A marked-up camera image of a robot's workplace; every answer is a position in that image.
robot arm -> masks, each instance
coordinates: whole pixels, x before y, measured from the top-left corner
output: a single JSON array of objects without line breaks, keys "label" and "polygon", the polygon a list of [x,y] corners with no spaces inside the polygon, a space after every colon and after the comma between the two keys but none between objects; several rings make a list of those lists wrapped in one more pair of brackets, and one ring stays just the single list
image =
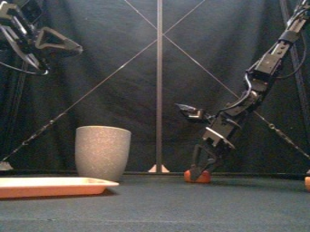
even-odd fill
[{"label": "robot arm", "polygon": [[40,7],[29,1],[21,10],[16,4],[1,1],[0,29],[19,57],[39,72],[48,73],[48,57],[67,57],[83,52],[83,47],[57,33],[43,27],[36,29],[32,16],[40,14]]},{"label": "robot arm", "polygon": [[[282,68],[282,62],[291,46],[299,39],[301,31],[309,23],[310,5],[306,0],[301,2],[290,18],[286,31],[278,38],[275,45],[251,66],[245,74],[246,91],[241,98],[228,103],[227,106],[212,116],[207,117],[203,110],[184,108],[178,105],[183,115],[190,121],[207,122],[208,126],[200,139],[200,144],[195,146],[191,169],[186,172],[186,181],[195,182],[203,171],[210,174],[222,164],[224,155],[235,149],[234,140],[242,129],[242,123],[247,115],[262,104],[265,97],[274,85]],[[200,161],[200,154],[204,153],[207,159]]]}]

black backdrop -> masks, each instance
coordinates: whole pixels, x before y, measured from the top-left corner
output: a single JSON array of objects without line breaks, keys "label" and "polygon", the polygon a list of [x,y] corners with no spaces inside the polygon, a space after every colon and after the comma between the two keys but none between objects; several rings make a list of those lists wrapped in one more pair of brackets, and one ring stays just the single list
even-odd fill
[{"label": "black backdrop", "polygon": [[[40,25],[68,36],[84,47],[84,53],[52,61],[53,71],[47,77],[3,74],[3,157],[102,83],[8,161],[15,169],[73,170],[76,128],[106,125],[132,132],[126,170],[147,171],[159,157],[158,1],[44,0],[41,4]],[[175,103],[204,108],[212,114],[233,102],[245,88],[243,73],[277,41],[285,24],[277,0],[164,0],[162,13],[160,155],[164,167],[178,172],[188,169],[204,126],[182,118]],[[283,72],[291,72],[290,59]],[[20,80],[24,83],[13,92],[20,96],[16,104],[19,98],[12,100],[12,86]],[[12,106],[16,105],[15,117]],[[309,152],[309,119],[303,116],[294,77],[277,82],[258,113]],[[257,114],[250,116],[235,145],[238,149],[230,153],[219,171],[301,173],[309,170],[306,158]]]}]

orange tray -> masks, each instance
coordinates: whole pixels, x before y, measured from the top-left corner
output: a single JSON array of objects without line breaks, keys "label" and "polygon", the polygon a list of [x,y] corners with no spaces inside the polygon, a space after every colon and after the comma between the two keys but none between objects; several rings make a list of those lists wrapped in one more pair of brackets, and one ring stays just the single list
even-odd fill
[{"label": "orange tray", "polygon": [[0,178],[0,198],[100,194],[119,183],[91,178]]}]

gray cup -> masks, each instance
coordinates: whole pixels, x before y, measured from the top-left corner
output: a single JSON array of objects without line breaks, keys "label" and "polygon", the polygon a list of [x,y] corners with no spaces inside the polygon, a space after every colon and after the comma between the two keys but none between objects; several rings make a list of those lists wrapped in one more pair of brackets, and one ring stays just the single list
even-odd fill
[{"label": "gray cup", "polygon": [[119,181],[124,172],[131,131],[106,126],[76,129],[75,164],[79,176]]}]

small orange object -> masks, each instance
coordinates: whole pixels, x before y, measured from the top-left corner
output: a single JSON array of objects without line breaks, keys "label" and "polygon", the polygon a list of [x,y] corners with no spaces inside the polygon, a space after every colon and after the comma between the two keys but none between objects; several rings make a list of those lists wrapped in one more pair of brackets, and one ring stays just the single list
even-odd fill
[{"label": "small orange object", "polygon": [[211,182],[211,174],[207,170],[204,170],[202,173],[200,173],[200,176],[196,180],[191,180],[190,179],[190,170],[187,170],[184,172],[184,181],[188,182],[188,183],[200,183],[200,184],[207,184]]},{"label": "small orange object", "polygon": [[305,188],[310,192],[310,177],[305,178]]}]

